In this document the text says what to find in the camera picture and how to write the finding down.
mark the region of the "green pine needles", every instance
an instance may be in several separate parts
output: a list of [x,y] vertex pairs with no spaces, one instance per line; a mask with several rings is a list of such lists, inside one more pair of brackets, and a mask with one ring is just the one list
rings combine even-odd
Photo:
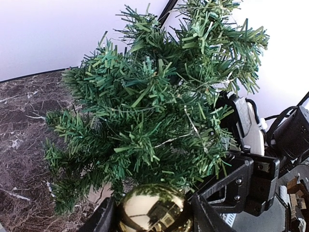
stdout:
[[50,112],[47,123],[66,148],[47,141],[45,159],[54,176],[56,210],[72,210],[91,186],[111,182],[123,194],[129,177],[136,184],[195,184],[223,168],[225,138],[220,120],[231,113],[214,107],[221,90],[238,83],[255,92],[259,55],[267,48],[263,27],[228,23],[233,0],[187,0],[172,34],[155,15],[122,12],[131,49],[119,53],[99,43],[64,82],[81,110]]

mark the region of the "gold christmas ball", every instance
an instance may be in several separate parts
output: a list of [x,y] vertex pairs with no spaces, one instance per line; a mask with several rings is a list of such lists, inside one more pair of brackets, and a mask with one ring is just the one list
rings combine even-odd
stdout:
[[176,189],[161,184],[135,187],[119,203],[121,232],[191,232],[191,205]]

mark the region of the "black pole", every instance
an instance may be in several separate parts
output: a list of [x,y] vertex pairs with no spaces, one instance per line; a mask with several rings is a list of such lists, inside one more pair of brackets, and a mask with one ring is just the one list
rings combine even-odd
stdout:
[[170,11],[175,7],[177,2],[178,2],[178,0],[169,0],[169,2],[165,6],[164,10],[162,11],[162,13],[159,17],[159,22],[160,22],[161,26],[164,25],[167,18],[169,17]]

